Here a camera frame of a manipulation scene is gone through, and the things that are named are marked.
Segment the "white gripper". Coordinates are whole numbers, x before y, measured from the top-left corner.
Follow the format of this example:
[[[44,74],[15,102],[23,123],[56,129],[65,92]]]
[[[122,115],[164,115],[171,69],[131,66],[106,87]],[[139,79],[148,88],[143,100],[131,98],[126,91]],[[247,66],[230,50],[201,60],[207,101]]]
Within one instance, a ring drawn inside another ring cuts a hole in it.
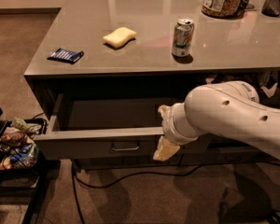
[[[174,156],[180,146],[197,140],[204,132],[189,124],[183,103],[160,105],[158,112],[162,118],[161,136],[154,152],[154,161],[167,161]]]

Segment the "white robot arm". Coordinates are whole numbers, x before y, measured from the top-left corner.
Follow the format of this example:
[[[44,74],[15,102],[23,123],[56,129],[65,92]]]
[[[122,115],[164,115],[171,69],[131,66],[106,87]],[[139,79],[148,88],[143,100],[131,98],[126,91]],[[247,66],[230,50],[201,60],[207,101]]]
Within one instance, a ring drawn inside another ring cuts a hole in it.
[[[262,105],[244,81],[206,84],[182,103],[161,105],[163,135],[153,155],[167,161],[181,146],[211,133],[249,144],[280,160],[280,109]]]

